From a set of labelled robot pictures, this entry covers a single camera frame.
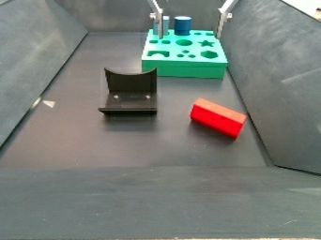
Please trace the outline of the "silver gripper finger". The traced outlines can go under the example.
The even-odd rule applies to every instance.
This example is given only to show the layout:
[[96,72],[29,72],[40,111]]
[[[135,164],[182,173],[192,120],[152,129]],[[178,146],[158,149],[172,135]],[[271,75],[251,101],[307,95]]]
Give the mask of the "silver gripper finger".
[[221,38],[225,22],[227,21],[227,19],[231,18],[231,9],[237,3],[238,3],[238,0],[226,0],[223,6],[218,9],[219,21],[218,21],[218,26],[215,31],[217,38]]
[[159,7],[156,0],[147,0],[152,13],[150,18],[154,21],[156,27],[156,35],[159,38],[163,38],[163,9]]

